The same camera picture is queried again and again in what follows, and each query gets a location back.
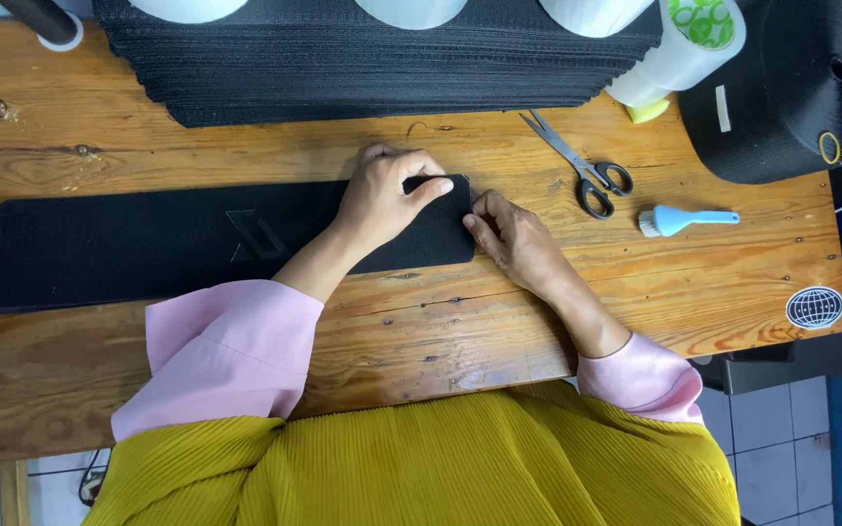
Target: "wooden table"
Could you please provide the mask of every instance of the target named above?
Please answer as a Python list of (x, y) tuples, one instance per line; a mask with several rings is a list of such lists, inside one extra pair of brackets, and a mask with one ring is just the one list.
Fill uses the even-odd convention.
[[(68, 54), (0, 21), (0, 202), (263, 182), (347, 179), (372, 141), (425, 148), (474, 190), (536, 211), (615, 314), (674, 351), (703, 355), (842, 330), (804, 331), (785, 302), (815, 284), (842, 292), (826, 173), (763, 186), (711, 175), (675, 105), (634, 126), (603, 94), (542, 112), (591, 162), (635, 178), (609, 221), (574, 198), (576, 174), (515, 112), (188, 130), (149, 102), (93, 24)], [(742, 224), (649, 240), (656, 204), (734, 209)], [(112, 444), (110, 414), (149, 379), (143, 309), (122, 303), (0, 316), (0, 460)], [(317, 326), (296, 416), (572, 375), (561, 324), (478, 254), (472, 263), (347, 278)]]

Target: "pink sleeve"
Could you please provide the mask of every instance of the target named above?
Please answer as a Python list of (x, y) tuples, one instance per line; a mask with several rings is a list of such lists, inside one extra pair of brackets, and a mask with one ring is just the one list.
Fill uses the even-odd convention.
[(704, 387), (701, 376), (683, 357), (645, 336), (633, 334), (608, 357), (580, 357), (577, 384), (580, 394), (637, 416), (704, 423), (694, 403)]
[(228, 282), (145, 309), (151, 380), (112, 415), (117, 442), (228, 416), (287, 418), (324, 305), (279, 282)]

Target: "stack of black fabric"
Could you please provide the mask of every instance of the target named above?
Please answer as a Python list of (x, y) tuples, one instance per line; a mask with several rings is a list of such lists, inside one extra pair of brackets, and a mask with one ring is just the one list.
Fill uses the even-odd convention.
[(560, 27), (538, 0), (469, 0), (409, 31), (354, 0), (249, 0), (179, 24), (95, 0), (112, 52), (183, 126), (579, 106), (661, 43), (658, 3), (609, 38)]

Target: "globe sticker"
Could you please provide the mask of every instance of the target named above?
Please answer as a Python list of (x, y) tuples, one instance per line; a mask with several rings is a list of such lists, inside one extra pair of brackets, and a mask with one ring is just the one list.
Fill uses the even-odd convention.
[(810, 286), (791, 296), (788, 319), (801, 329), (827, 329), (842, 316), (842, 296), (827, 286)]

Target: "yellow sponge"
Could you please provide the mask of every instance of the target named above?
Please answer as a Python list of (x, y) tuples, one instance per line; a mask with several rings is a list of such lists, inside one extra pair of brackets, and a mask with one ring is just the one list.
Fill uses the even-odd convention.
[(641, 108), (633, 108), (632, 106), (626, 106), (626, 112), (629, 112), (629, 117), (632, 119), (632, 122), (636, 125), (641, 125), (642, 123), (647, 123), (651, 121), (655, 117), (658, 117), (665, 110), (668, 109), (668, 105), (671, 103), (665, 99), (661, 99), (658, 102), (649, 104), (648, 106), (643, 106)]

